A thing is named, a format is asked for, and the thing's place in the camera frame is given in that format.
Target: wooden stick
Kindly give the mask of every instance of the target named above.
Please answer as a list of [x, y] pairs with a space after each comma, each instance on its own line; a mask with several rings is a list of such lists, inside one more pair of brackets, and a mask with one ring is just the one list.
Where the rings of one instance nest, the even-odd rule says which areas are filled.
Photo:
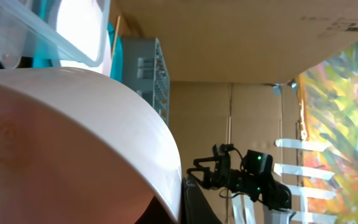
[[116, 50], [116, 44], [117, 44], [117, 36], [118, 36], [118, 30], [119, 30], [119, 24], [121, 21], [121, 16], [117, 16], [117, 21], [116, 21], [116, 27], [114, 30], [114, 39], [112, 40], [112, 51], [111, 51], [111, 66], [114, 60], [114, 51]]

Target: cardboard box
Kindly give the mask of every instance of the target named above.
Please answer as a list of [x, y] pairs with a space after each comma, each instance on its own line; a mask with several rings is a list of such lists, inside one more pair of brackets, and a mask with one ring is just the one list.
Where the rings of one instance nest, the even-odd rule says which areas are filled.
[[358, 40], [358, 0], [117, 0], [173, 81], [285, 83]]
[[[193, 167], [194, 159], [212, 156], [214, 144], [230, 139], [242, 155], [252, 149], [271, 154], [274, 162], [298, 165], [296, 149], [273, 145], [276, 139], [297, 138], [300, 112], [296, 93], [289, 86], [282, 86], [281, 94], [276, 94], [268, 85], [173, 82], [170, 114], [183, 175]], [[239, 167], [237, 154], [231, 156], [231, 161], [232, 169]], [[298, 185], [297, 176], [275, 178]], [[220, 198], [219, 190], [203, 192], [223, 223], [232, 220], [231, 201]], [[293, 209], [300, 210], [299, 198], [293, 197], [292, 201]], [[255, 203], [254, 208], [257, 223], [264, 223], [262, 205]]]

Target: transparent container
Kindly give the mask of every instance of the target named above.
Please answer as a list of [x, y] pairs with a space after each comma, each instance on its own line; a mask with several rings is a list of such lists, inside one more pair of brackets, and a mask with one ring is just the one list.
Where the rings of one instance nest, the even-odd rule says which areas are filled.
[[109, 9], [110, 0], [0, 0], [0, 61], [6, 68], [22, 56], [97, 67]]

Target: plastic container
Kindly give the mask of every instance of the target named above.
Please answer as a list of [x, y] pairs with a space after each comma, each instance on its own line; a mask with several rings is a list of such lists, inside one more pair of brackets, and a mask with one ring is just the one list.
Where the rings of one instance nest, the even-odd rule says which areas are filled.
[[103, 60], [110, 0], [0, 0], [0, 60]]

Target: colorful painting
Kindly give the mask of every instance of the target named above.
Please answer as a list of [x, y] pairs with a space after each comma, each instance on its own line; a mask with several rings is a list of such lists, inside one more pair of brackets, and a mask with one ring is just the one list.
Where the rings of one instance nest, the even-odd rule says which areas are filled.
[[358, 223], [358, 43], [302, 73], [298, 80], [303, 140], [330, 142], [324, 152], [304, 151], [303, 165], [329, 170], [331, 180], [303, 178], [305, 187], [336, 192], [308, 199], [308, 211]]

